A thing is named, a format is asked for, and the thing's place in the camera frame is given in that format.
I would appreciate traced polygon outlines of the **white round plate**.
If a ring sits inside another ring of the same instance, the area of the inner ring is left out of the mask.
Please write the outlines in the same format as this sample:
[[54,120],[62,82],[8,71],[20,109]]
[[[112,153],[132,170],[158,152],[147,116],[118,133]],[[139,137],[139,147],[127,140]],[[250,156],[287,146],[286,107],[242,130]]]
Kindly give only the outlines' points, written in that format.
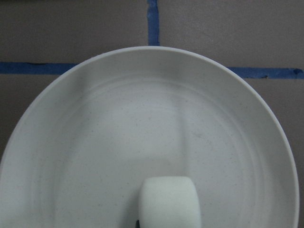
[[204,228],[295,228],[299,185],[277,118],[206,57],[133,47],[51,83],[0,167],[3,228],[133,228],[142,181],[187,176]]

